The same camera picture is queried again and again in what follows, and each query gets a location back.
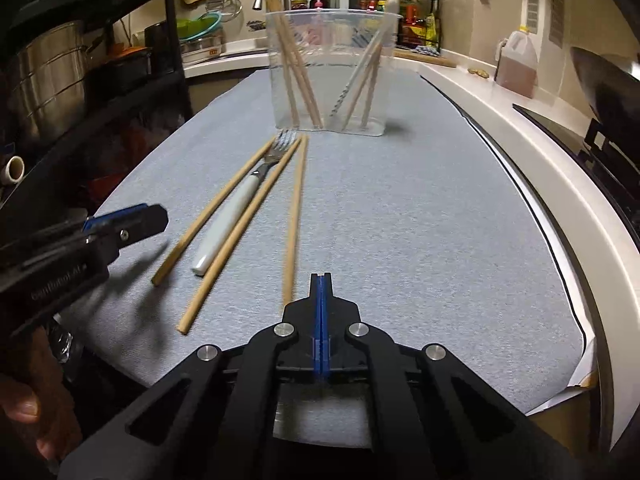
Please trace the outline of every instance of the cloth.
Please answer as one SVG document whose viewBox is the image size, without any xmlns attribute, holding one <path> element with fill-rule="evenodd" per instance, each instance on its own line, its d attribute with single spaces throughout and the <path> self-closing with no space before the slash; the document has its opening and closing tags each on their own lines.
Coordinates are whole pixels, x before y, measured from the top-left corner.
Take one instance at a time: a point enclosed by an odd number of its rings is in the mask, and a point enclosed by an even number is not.
<svg viewBox="0 0 640 480">
<path fill-rule="evenodd" d="M 312 272 L 397 343 L 447 346 L 518 409 L 565 388 L 583 341 L 549 247 L 495 155 L 456 108 L 396 71 L 381 137 L 310 134 L 295 297 Z M 255 72 L 151 153 L 100 208 L 160 203 L 169 225 L 124 249 L 101 288 L 63 322 L 111 365 L 152 384 L 204 343 L 231 348 L 281 319 L 282 267 L 296 158 L 236 246 L 188 336 L 175 325 L 200 279 L 207 226 L 159 288 L 150 279 L 212 197 L 274 135 L 270 80 Z M 363 391 L 288 386 L 274 432 L 368 443 Z"/>
</svg>

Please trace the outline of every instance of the human hand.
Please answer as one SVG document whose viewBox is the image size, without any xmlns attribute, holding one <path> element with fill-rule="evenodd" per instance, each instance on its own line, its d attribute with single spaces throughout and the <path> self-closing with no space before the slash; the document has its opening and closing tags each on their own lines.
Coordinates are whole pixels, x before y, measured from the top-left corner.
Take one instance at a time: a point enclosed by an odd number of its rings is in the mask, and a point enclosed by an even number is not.
<svg viewBox="0 0 640 480">
<path fill-rule="evenodd" d="M 28 384 L 0 374 L 0 406 L 11 420 L 34 428 L 28 447 L 35 444 L 45 459 L 61 460 L 82 440 L 74 402 L 43 328 L 33 333 L 28 353 Z"/>
</svg>

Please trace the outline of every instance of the fork handle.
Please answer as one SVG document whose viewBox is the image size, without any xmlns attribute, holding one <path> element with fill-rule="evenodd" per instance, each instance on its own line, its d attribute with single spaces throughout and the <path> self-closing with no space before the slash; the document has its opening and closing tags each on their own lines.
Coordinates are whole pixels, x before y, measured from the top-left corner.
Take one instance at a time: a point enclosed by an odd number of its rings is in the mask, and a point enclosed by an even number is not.
<svg viewBox="0 0 640 480">
<path fill-rule="evenodd" d="M 222 247 L 229 233 L 238 223 L 238 219 L 242 216 L 255 191 L 260 186 L 261 180 L 256 174 L 249 175 L 240 183 L 235 193 L 215 215 L 191 264 L 191 270 L 196 276 L 204 276 L 205 272 L 207 272 L 213 258 L 218 254 L 220 247 Z"/>
</svg>

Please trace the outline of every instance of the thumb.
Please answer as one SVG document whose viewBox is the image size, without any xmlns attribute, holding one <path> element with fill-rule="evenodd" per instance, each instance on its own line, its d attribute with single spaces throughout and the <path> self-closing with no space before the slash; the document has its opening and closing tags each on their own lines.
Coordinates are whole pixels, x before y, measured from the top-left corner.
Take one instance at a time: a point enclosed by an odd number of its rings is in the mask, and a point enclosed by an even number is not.
<svg viewBox="0 0 640 480">
<path fill-rule="evenodd" d="M 11 420 L 32 424 L 40 418 L 40 401 L 26 384 L 0 374 L 0 406 Z"/>
</svg>

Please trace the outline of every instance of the black wok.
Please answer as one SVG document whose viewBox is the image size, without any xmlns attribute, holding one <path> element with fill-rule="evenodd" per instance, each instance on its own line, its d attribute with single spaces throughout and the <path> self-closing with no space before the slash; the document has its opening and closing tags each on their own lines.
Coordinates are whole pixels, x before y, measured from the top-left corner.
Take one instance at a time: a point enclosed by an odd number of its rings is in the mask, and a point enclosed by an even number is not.
<svg viewBox="0 0 640 480">
<path fill-rule="evenodd" d="M 640 166 L 640 81 L 601 56 L 571 48 L 571 57 L 582 91 L 614 142 L 636 166 Z"/>
</svg>

